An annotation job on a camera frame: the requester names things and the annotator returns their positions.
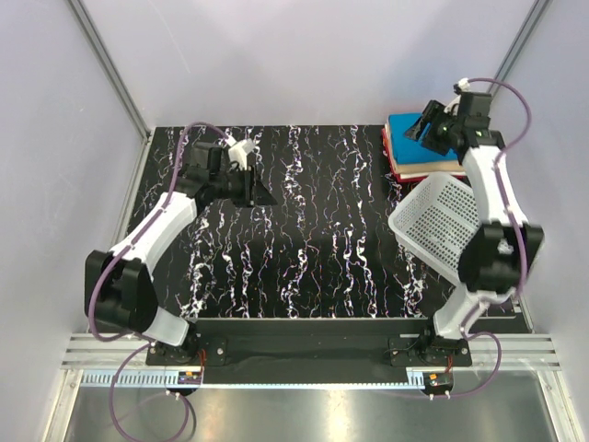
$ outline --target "white wall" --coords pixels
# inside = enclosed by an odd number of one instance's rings
[[[85,0],[151,126],[381,123],[492,76],[532,0]]]
[[[39,440],[140,139],[62,0],[0,2],[0,440]]]
[[[525,288],[536,327],[550,332],[589,436],[589,3],[555,1],[509,77],[529,100],[529,136],[508,157],[510,177],[546,244]],[[511,138],[523,124],[502,92],[493,127]]]

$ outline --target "floor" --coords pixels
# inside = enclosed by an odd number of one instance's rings
[[[480,384],[480,376],[457,372],[456,384],[459,390],[470,390]],[[153,389],[116,390],[116,413],[122,427],[133,437],[157,441],[178,431],[184,412],[170,398],[160,397],[136,409],[140,401],[156,393]],[[430,402],[418,392],[413,393],[417,400],[400,399],[395,394],[359,390],[200,390],[189,397],[198,426],[191,435],[189,425],[179,440],[557,440],[538,381],[531,373],[500,372],[486,390],[468,399]],[[79,391],[65,440],[122,440],[110,423],[108,389]]]
[[[279,203],[209,206],[156,267],[160,302],[187,319],[431,316],[453,287],[402,249],[387,226],[412,184],[390,174],[380,129],[225,128],[258,143],[262,180]],[[179,132],[156,129],[129,229],[167,190]],[[195,129],[195,140],[217,136]]]

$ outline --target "black marble tabletop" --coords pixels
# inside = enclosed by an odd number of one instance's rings
[[[166,308],[184,318],[377,318],[430,316],[445,303],[453,287],[387,225],[412,184],[392,177],[381,126],[224,129],[258,143],[278,205],[209,206],[155,269]],[[130,231],[167,191],[179,133],[156,129]],[[197,128],[189,139],[218,137]]]

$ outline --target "stack of books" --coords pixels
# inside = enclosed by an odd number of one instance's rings
[[[400,182],[423,180],[432,172],[448,172],[464,177],[466,173],[453,151],[442,156],[404,136],[418,118],[419,113],[390,115],[383,128],[383,145],[395,178]]]

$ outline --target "white basket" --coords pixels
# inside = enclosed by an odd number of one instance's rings
[[[458,285],[458,259],[479,227],[479,214],[472,189],[435,172],[398,204],[388,226],[398,244]]]

